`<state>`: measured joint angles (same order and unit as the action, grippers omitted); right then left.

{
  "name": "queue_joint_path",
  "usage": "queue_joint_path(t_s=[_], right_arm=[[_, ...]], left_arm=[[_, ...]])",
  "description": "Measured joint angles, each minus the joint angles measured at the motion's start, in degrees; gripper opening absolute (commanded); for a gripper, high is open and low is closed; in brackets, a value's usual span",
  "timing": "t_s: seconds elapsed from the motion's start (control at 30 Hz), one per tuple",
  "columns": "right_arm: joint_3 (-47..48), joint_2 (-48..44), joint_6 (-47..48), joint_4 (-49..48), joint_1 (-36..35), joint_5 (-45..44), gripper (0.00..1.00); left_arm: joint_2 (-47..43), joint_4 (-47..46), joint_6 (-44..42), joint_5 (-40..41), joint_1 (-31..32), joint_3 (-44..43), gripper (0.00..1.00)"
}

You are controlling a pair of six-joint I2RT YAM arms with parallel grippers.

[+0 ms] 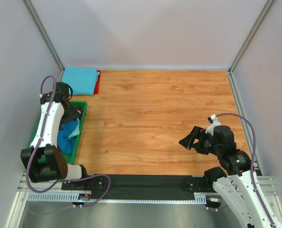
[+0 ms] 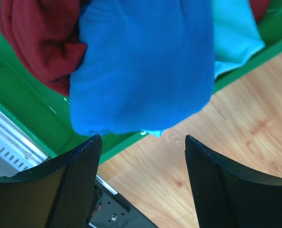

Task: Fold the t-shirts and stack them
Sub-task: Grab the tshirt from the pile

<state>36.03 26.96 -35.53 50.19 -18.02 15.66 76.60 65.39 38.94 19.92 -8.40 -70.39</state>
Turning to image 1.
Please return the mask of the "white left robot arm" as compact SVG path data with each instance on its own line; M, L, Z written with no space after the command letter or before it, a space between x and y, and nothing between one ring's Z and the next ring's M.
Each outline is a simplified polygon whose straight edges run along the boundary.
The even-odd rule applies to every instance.
M77 190L89 185L83 165L69 164L63 153L72 153L80 124L80 112L70 103L72 88L56 83L56 91L40 97L41 117L30 147L20 157L33 183L72 180Z

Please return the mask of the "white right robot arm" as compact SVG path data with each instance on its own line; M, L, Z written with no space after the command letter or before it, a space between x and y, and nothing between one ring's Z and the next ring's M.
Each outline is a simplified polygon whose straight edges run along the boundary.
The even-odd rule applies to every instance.
M194 126L179 144L200 154L213 154L220 163L205 171L203 186L218 193L243 228L282 228L254 170L254 157L237 148L231 128L218 115L208 117L207 129Z

